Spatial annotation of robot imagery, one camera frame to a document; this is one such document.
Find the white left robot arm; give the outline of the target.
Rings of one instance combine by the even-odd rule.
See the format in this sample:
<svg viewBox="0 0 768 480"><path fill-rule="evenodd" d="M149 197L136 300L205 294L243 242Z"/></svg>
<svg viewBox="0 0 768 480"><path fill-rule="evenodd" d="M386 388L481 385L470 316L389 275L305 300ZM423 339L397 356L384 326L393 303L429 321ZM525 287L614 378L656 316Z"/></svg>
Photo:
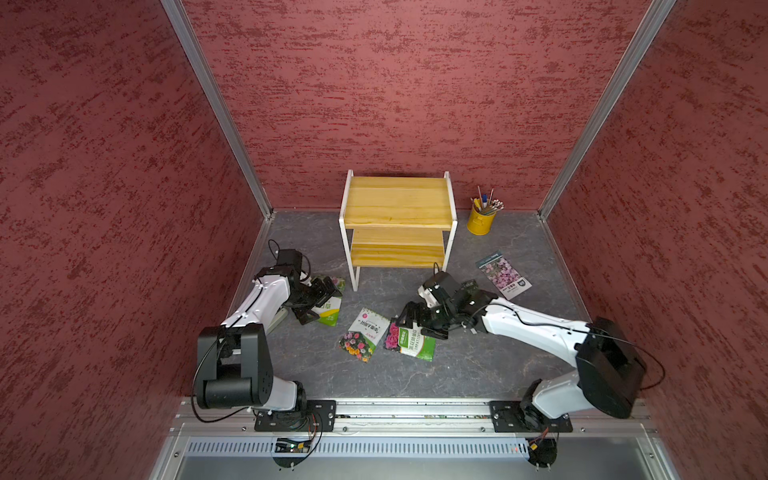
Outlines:
<svg viewBox="0 0 768 480"><path fill-rule="evenodd" d="M328 276L311 277L311 264L296 249L270 247L274 264L261 269L252 290L222 324L204 328L197 339L192 410L222 410L221 421L249 410L264 432L327 433L334 429L336 402L310 400L303 385L274 373L267 335L278 317L293 312L302 324L318 319L315 308L339 294Z"/></svg>

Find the pink flower seed bag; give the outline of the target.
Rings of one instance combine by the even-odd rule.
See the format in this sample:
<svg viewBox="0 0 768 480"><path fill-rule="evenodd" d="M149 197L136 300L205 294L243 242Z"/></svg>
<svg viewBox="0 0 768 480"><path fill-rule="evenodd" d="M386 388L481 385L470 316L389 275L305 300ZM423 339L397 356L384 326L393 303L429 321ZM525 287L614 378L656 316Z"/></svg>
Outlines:
<svg viewBox="0 0 768 480"><path fill-rule="evenodd" d="M511 265L501 252L495 252L479 260L476 266L507 300L512 300L531 288L531 283Z"/></svg>

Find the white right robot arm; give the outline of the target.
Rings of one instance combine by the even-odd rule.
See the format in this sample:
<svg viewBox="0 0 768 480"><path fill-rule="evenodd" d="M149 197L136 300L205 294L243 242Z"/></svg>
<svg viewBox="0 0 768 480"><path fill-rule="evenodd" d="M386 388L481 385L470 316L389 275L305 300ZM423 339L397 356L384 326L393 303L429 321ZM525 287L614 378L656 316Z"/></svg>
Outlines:
<svg viewBox="0 0 768 480"><path fill-rule="evenodd" d="M418 289L392 322L426 337L445 340L458 328L509 337L568 363L570 372L534 381L517 401L489 404L498 433L572 431L573 413L598 410L616 419L631 416L639 393L647 390L646 362L653 354L626 339L613 321L568 320L524 308L481 289L460 283L438 270Z"/></svg>

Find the colourful flower seed bag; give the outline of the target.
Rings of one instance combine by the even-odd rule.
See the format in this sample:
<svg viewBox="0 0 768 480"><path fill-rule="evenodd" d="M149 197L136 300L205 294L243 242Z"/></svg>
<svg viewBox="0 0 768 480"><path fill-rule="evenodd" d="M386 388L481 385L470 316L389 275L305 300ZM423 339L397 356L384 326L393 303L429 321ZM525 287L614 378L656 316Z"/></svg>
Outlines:
<svg viewBox="0 0 768 480"><path fill-rule="evenodd" d="M390 320L371 309L363 308L348 331L339 339L339 347L359 361L368 363L380 341L387 335Z"/></svg>

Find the green white seed bag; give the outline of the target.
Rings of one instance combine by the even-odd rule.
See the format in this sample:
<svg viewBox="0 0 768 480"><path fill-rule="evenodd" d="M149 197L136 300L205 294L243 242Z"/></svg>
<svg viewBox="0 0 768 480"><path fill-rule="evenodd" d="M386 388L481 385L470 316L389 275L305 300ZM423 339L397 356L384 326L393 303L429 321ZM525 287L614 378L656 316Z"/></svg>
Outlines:
<svg viewBox="0 0 768 480"><path fill-rule="evenodd" d="M313 312L319 316L318 323L333 327L337 325L339 319L346 281L338 277L332 277L331 280L336 287L336 292L322 306L315 307Z"/></svg>

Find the white wooden two-tier shelf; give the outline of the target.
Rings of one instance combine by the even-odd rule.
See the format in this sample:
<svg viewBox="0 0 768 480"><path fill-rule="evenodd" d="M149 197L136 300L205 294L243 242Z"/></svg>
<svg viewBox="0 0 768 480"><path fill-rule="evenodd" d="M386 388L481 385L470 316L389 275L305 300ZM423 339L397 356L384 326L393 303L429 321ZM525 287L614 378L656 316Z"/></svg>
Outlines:
<svg viewBox="0 0 768 480"><path fill-rule="evenodd" d="M458 227L451 175L358 176L349 170L338 223L353 290L364 268L444 270Z"/></svg>

